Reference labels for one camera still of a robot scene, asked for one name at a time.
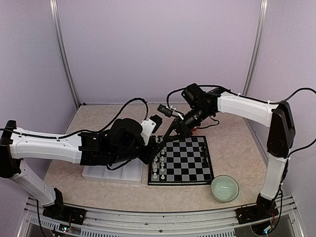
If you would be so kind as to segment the black white chessboard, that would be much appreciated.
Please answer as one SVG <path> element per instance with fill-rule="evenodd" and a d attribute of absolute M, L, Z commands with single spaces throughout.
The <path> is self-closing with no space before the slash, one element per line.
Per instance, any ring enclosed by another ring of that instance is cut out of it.
<path fill-rule="evenodd" d="M 203 163 L 201 147 L 205 146 L 207 163 Z M 160 169 L 161 153 L 154 160 L 158 160 L 157 170 L 153 170 L 153 162 L 149 164 L 149 186 L 186 186 L 186 185 L 209 185 L 214 179 L 207 139 L 205 136 L 192 136 L 189 138 L 168 142 L 164 146 L 164 172 Z"/>

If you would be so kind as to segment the white plastic compartment tray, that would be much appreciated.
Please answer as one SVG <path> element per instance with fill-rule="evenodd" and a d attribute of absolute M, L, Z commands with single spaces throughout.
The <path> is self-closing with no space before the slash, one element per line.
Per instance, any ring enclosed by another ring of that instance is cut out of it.
<path fill-rule="evenodd" d="M 142 179 L 143 165 L 129 163 L 118 170 L 108 170 L 105 166 L 86 166 L 82 176 L 89 181 L 139 185 Z"/>

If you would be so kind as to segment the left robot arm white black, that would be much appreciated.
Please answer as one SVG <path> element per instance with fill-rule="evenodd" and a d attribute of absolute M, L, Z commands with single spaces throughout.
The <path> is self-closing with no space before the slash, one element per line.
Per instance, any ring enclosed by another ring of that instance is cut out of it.
<path fill-rule="evenodd" d="M 158 145 L 151 137 L 161 117 L 145 116 L 142 122 L 118 115 L 97 131 L 81 129 L 70 134 L 49 134 L 19 128 L 9 120 L 0 130 L 0 176 L 20 185 L 38 202 L 63 220 L 69 208 L 62 193 L 48 186 L 27 165 L 27 158 L 60 160 L 83 166 L 120 169 L 135 158 L 148 164 Z"/>

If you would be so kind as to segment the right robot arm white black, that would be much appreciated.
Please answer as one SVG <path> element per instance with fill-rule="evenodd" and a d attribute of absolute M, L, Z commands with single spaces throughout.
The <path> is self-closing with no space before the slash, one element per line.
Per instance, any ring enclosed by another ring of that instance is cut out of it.
<path fill-rule="evenodd" d="M 264 128 L 266 138 L 259 135 L 255 138 L 265 149 L 267 172 L 252 214 L 257 219 L 265 218 L 281 191 L 291 155 L 315 144 L 313 140 L 293 148 L 296 127 L 288 103 L 291 97 L 271 102 L 235 93 L 223 86 L 196 83 L 179 91 L 191 109 L 174 119 L 163 137 L 163 144 L 192 136 L 194 128 L 217 113 L 238 116 Z"/>

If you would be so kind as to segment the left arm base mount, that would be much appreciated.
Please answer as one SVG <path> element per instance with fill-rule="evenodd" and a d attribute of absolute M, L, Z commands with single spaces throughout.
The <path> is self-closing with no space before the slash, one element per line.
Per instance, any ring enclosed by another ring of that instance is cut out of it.
<path fill-rule="evenodd" d="M 69 224 L 83 225 L 86 210 L 83 208 L 54 204 L 43 208 L 43 216 L 51 219 L 67 222 Z"/>

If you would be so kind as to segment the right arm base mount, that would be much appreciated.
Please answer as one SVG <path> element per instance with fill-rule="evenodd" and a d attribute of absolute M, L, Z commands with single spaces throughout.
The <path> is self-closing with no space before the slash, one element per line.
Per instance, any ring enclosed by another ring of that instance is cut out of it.
<path fill-rule="evenodd" d="M 246 224 L 278 216 L 279 211 L 275 202 L 260 203 L 250 206 L 242 206 L 235 210 L 238 223 Z"/>

